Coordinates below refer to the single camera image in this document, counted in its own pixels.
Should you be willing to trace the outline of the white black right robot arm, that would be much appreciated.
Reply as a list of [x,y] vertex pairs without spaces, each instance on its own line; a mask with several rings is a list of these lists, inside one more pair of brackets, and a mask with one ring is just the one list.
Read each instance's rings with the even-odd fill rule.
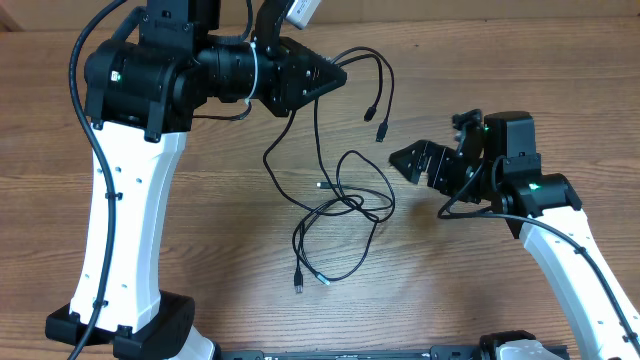
[[544,273],[584,359],[636,359],[639,313],[600,252],[583,203],[560,173],[543,174],[526,111],[455,114],[457,147],[419,140],[389,163],[447,196],[443,220],[502,219]]

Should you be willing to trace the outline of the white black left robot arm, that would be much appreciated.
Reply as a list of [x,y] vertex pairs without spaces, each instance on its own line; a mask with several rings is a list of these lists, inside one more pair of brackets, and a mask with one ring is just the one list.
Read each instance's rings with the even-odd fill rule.
[[266,1],[240,36],[218,34],[216,1],[148,0],[87,59],[72,104],[94,152],[83,268],[71,301],[45,334],[75,351],[109,344],[118,359],[217,359],[195,327],[191,297],[159,287],[171,182],[197,109],[209,99],[260,101],[286,117],[344,85],[345,72],[295,40],[315,0]]

